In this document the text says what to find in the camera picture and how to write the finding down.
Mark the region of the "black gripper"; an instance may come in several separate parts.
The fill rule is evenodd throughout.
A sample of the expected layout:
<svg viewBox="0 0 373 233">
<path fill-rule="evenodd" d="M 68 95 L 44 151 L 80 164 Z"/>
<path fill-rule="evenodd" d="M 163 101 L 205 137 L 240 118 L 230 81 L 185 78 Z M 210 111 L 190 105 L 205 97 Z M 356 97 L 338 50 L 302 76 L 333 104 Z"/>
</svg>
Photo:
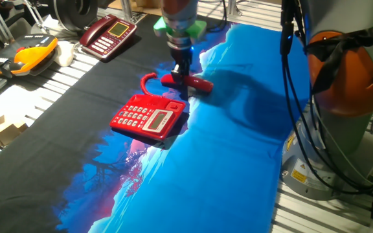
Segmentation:
<svg viewBox="0 0 373 233">
<path fill-rule="evenodd" d="M 175 60 L 175 66 L 171 70 L 171 76 L 174 82 L 185 83 L 190 74 L 190 65 L 192 63 L 192 47 L 182 47 L 172 49 L 172 57 Z"/>
</svg>

